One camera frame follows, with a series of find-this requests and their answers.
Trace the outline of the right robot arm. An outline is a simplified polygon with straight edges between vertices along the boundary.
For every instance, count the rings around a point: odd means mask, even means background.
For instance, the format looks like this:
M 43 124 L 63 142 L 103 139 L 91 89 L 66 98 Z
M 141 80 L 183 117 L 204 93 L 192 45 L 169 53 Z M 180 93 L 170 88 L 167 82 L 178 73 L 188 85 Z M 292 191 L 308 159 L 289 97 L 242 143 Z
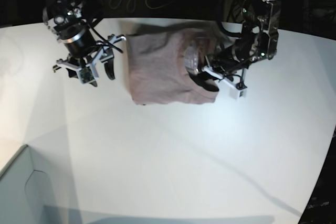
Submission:
M 103 64 L 110 80 L 115 79 L 114 52 L 123 52 L 116 44 L 126 40 L 124 35 L 103 37 L 98 33 L 95 27 L 103 20 L 101 8 L 92 13 L 83 12 L 86 4 L 100 3 L 100 0 L 55 0 L 43 9 L 47 29 L 68 50 L 65 59 L 56 60 L 53 72 L 66 69 L 70 78 L 94 87 L 99 78 L 98 63 Z

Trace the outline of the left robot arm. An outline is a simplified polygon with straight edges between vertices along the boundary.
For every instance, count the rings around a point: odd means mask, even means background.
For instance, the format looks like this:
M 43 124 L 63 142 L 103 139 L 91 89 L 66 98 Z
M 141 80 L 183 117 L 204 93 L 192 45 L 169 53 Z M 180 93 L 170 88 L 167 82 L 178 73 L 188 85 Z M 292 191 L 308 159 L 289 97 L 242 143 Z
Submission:
M 188 72 L 204 79 L 226 82 L 239 95 L 247 89 L 245 75 L 248 68 L 259 61 L 271 60 L 277 53 L 281 0 L 243 0 L 240 5 L 242 29 L 239 33 L 223 26 L 225 0 L 217 4 L 216 25 L 228 38 L 234 39 L 225 47 L 220 43 L 204 59 L 191 56 L 185 59 Z

